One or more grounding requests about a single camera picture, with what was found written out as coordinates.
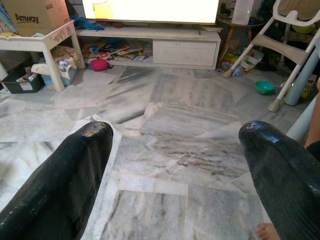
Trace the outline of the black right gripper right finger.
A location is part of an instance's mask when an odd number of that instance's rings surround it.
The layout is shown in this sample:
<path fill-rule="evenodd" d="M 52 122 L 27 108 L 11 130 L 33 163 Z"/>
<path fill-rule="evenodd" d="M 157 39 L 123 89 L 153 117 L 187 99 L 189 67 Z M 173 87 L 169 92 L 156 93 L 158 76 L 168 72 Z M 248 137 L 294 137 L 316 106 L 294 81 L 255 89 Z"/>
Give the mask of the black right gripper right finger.
<path fill-rule="evenodd" d="M 320 240 L 320 161 L 296 140 L 259 120 L 238 138 L 251 178 L 281 240 Z"/>

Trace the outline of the white wooden tv console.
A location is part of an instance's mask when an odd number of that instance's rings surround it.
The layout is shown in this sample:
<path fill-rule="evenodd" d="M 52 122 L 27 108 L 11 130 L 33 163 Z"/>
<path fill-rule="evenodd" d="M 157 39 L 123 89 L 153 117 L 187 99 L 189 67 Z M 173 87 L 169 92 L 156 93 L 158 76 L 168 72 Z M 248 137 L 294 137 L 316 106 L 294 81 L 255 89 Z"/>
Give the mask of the white wooden tv console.
<path fill-rule="evenodd" d="M 104 37 L 152 40 L 152 56 L 142 60 L 115 58 L 117 66 L 163 67 L 214 70 L 218 61 L 221 38 L 217 32 L 198 29 L 170 29 L 150 27 L 115 28 L 104 30 L 81 29 L 79 37 Z"/>

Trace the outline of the light blue kids table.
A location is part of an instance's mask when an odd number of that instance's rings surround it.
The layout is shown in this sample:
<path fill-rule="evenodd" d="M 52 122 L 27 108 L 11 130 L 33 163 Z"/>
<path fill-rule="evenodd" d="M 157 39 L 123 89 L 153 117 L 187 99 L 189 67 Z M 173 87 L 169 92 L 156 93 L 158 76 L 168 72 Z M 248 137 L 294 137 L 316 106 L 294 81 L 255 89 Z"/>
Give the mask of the light blue kids table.
<path fill-rule="evenodd" d="M 303 90 L 307 86 L 307 82 L 311 77 L 313 71 L 316 68 L 320 60 L 320 41 L 315 44 L 315 49 L 305 63 L 302 71 L 294 81 L 293 86 L 290 88 L 284 98 L 284 102 L 289 106 L 295 106 L 303 93 Z M 299 116 L 296 122 L 288 130 L 286 135 L 298 142 L 302 142 L 311 124 L 312 113 L 314 110 L 316 97 L 310 102 L 303 113 Z"/>

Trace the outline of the white plastic basket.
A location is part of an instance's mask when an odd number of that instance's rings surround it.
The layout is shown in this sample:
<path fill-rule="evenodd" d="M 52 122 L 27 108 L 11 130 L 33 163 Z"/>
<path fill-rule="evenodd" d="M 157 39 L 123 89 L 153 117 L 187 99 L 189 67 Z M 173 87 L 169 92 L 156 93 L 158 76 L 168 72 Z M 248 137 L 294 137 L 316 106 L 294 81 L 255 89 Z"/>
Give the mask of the white plastic basket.
<path fill-rule="evenodd" d="M 254 68 L 264 57 L 264 53 L 252 49 L 250 55 L 246 55 L 241 61 L 240 65 L 245 69 Z"/>

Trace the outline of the colourful book pile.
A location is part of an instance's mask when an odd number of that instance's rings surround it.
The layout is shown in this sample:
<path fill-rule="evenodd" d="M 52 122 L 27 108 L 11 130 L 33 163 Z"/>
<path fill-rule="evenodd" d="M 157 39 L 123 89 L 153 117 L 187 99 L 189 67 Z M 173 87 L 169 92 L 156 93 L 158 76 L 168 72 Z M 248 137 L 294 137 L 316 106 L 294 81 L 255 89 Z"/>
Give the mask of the colourful book pile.
<path fill-rule="evenodd" d="M 151 42 L 134 39 L 114 43 L 103 43 L 102 41 L 88 43 L 81 52 L 84 59 L 101 58 L 107 61 L 133 60 L 141 62 L 153 56 Z"/>

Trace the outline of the flat screen television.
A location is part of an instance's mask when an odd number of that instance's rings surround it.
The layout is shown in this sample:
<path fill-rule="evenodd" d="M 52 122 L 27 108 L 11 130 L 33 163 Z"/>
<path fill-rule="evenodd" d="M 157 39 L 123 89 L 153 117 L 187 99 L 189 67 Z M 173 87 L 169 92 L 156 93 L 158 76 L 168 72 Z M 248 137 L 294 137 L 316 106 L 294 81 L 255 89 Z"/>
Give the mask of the flat screen television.
<path fill-rule="evenodd" d="M 213 24 L 219 0 L 82 0 L 85 17 L 103 21 Z"/>

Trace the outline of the black storage box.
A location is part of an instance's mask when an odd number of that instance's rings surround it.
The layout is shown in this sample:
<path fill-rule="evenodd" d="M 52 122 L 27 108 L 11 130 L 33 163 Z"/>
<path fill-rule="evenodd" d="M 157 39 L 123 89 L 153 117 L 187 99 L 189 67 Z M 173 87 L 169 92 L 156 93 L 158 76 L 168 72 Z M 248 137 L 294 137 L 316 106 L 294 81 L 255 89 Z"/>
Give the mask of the black storage box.
<path fill-rule="evenodd" d="M 26 73 L 12 72 L 2 80 L 11 94 L 37 93 L 45 84 L 39 74 L 28 76 Z"/>

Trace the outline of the brown Amway cardboard box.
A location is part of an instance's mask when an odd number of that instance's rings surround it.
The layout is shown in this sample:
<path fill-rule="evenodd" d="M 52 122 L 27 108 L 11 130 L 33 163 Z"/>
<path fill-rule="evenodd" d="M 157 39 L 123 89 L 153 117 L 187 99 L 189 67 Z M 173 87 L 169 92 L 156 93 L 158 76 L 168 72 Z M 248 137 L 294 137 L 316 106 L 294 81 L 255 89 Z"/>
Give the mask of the brown Amway cardboard box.
<path fill-rule="evenodd" d="M 1 0 L 17 33 L 47 35 L 70 21 L 65 0 Z"/>

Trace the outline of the pink soft bag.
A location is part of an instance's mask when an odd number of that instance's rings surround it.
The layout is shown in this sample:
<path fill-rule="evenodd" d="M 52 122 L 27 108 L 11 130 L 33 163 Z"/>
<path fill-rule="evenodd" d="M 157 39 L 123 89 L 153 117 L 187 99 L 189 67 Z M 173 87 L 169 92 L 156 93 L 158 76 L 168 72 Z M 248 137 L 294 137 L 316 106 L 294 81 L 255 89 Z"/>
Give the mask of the pink soft bag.
<path fill-rule="evenodd" d="M 107 60 L 97 57 L 90 62 L 90 66 L 95 72 L 100 72 L 109 69 L 110 64 Z"/>

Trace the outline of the white baby high chair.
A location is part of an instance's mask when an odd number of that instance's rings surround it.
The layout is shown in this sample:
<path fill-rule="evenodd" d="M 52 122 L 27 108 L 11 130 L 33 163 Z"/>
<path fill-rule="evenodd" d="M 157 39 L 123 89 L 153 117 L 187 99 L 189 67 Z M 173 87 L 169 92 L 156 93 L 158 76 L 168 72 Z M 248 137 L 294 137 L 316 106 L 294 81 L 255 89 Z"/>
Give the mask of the white baby high chair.
<path fill-rule="evenodd" d="M 224 78 L 231 77 L 236 67 L 241 63 L 253 46 L 271 49 L 296 63 L 276 99 L 268 106 L 268 110 L 273 113 L 279 110 L 281 101 L 295 80 L 299 70 L 308 59 L 315 46 L 316 40 L 320 37 L 320 30 L 318 30 L 305 50 L 287 45 L 285 42 L 276 41 L 265 35 L 265 32 L 274 21 L 285 23 L 286 33 L 289 31 L 291 25 L 299 27 L 310 26 L 320 21 L 320 0 L 275 0 L 272 9 L 272 17 L 250 42 L 248 47 L 243 51 L 230 69 L 223 74 Z"/>

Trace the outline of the translucent white plastic container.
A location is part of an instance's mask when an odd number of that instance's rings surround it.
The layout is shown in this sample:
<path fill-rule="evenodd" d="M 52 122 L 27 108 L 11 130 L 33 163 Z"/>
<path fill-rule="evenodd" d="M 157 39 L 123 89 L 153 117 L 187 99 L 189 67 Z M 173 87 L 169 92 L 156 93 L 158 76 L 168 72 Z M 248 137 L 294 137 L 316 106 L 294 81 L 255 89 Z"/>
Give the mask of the translucent white plastic container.
<path fill-rule="evenodd" d="M 231 22 L 237 25 L 247 25 L 255 0 L 236 0 Z"/>

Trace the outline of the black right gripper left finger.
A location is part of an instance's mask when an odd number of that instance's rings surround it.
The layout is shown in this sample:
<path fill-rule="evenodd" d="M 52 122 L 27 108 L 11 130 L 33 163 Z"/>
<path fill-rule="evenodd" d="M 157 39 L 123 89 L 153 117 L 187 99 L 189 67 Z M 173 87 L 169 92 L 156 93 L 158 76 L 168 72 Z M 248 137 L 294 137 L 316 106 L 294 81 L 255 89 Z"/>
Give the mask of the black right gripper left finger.
<path fill-rule="evenodd" d="M 103 121 L 89 122 L 67 136 L 0 212 L 0 240 L 80 240 L 113 136 Z"/>

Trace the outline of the green plastic bowl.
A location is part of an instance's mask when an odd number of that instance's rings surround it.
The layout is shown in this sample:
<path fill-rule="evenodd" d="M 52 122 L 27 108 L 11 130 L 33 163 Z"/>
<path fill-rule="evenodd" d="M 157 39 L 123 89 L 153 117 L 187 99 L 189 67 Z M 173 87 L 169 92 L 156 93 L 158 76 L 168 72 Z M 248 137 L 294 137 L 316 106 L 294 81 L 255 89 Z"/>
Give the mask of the green plastic bowl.
<path fill-rule="evenodd" d="M 275 86 L 269 81 L 257 81 L 255 89 L 261 95 L 270 95 L 275 91 Z"/>

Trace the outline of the round wooden side table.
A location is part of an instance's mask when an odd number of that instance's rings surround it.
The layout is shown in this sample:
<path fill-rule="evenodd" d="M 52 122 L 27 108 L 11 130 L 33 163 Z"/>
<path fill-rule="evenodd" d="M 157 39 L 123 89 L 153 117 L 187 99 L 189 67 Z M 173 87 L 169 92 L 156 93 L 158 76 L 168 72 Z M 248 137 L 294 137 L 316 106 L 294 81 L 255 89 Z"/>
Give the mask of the round wooden side table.
<path fill-rule="evenodd" d="M 252 38 L 252 29 L 257 28 L 257 27 L 261 27 L 265 24 L 265 22 L 259 20 L 256 17 L 250 17 L 249 24 L 247 24 L 247 25 L 232 23 L 232 19 L 230 16 L 226 17 L 221 14 L 217 16 L 217 21 L 218 21 L 218 23 L 222 23 L 222 24 L 227 25 L 227 35 L 226 35 L 225 40 L 223 41 L 223 48 L 221 50 L 221 53 L 220 53 L 220 56 L 219 56 L 219 59 L 217 62 L 218 67 L 221 66 L 223 58 L 229 49 L 230 41 L 232 39 L 233 34 L 236 31 L 236 28 L 246 29 L 248 44 L 250 44 L 253 39 Z"/>

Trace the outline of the light blue storage bin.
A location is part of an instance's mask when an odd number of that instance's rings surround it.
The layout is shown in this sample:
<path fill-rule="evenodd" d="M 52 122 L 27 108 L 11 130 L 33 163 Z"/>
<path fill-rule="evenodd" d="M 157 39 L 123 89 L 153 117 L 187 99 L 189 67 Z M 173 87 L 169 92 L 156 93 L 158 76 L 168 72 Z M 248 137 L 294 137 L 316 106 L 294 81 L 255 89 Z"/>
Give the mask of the light blue storage bin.
<path fill-rule="evenodd" d="M 69 86 L 73 79 L 75 78 L 75 75 L 78 71 L 76 62 L 72 56 L 67 57 L 56 57 L 53 59 L 58 67 L 59 74 L 61 77 L 61 81 L 64 86 Z M 41 59 L 41 62 L 39 63 L 39 74 L 41 75 L 44 84 L 46 86 L 53 86 L 53 81 L 50 76 L 49 67 L 47 66 L 47 63 L 44 61 L 44 59 Z"/>

